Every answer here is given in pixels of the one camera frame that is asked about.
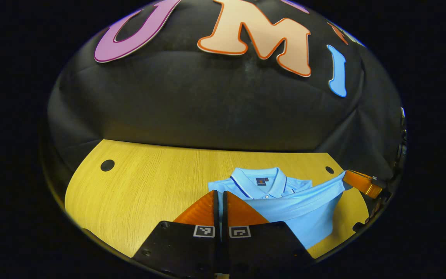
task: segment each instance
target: peach letter m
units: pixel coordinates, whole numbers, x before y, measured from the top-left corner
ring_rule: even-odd
[[[202,51],[242,55],[248,46],[240,39],[245,26],[257,55],[267,59],[285,40],[283,53],[276,57],[280,66],[299,76],[311,76],[307,39],[309,30],[290,18],[275,24],[254,4],[242,0],[213,0],[221,3],[221,12],[213,33],[197,43]]]

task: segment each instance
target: pink letter u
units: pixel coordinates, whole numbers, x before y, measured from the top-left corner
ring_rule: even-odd
[[[140,13],[142,9],[114,23],[99,41],[94,53],[94,59],[101,63],[110,62],[125,57],[147,44],[163,28],[166,20],[180,1],[164,0],[154,4],[156,9],[150,14],[140,30],[122,41],[116,40],[119,31],[129,19]]]

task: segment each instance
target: orange gripper pad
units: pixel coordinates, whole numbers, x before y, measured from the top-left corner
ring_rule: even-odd
[[[362,173],[357,173],[354,171],[346,171],[343,181],[352,187],[363,192],[370,198],[377,198],[382,189],[378,185],[374,185],[371,180],[373,178]]]
[[[269,223],[255,209],[246,204],[236,195],[226,193],[226,206],[228,210],[228,226],[249,226]]]
[[[200,226],[214,226],[214,190],[202,196],[195,203],[189,206],[180,216],[173,222],[200,225]]]

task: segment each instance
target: foam letter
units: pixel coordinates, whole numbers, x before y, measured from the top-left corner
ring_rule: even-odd
[[[311,75],[309,67],[309,30],[290,18],[275,24],[254,4],[242,0],[214,0],[221,3],[221,12],[213,33],[197,43],[202,51],[225,55],[242,55],[248,46],[240,39],[245,26],[254,44],[257,55],[267,59],[285,40],[283,53],[276,57],[280,66],[299,76]]]
[[[299,10],[303,11],[306,14],[309,13],[308,10],[306,10],[302,5],[299,5],[299,4],[295,3],[295,2],[292,2],[290,0],[280,0],[280,1],[282,1],[283,3],[287,3],[287,4],[289,4],[290,6],[296,8],[296,9],[299,9]]]
[[[340,30],[338,30],[338,28],[336,28],[336,26],[331,25],[329,22],[328,22],[328,24],[329,24],[329,26],[331,26],[331,28],[333,28],[333,31],[335,31],[336,35],[348,46],[348,43],[345,40],[345,37],[343,37],[342,32],[340,32]]]
[[[181,0],[164,0],[154,4],[156,9],[150,14],[144,25],[131,37],[117,41],[116,37],[122,27],[142,9],[129,14],[110,26],[104,34],[94,53],[97,62],[110,62],[129,55],[149,42],[163,27],[166,20]]]
[[[347,96],[345,89],[345,57],[333,46],[327,45],[333,57],[333,78],[329,81],[329,88],[340,97]]]

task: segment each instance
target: yellow wood tabletop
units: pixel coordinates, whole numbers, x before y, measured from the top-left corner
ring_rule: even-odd
[[[108,159],[115,166],[102,171]],[[173,221],[207,194],[209,182],[228,179],[235,168],[274,167],[288,177],[312,180],[313,186],[343,171],[327,153],[228,152],[102,140],[69,182],[65,208],[80,226],[132,257],[158,222]],[[308,252],[317,258],[330,251],[367,217],[361,193],[345,191],[333,213],[333,233]]]

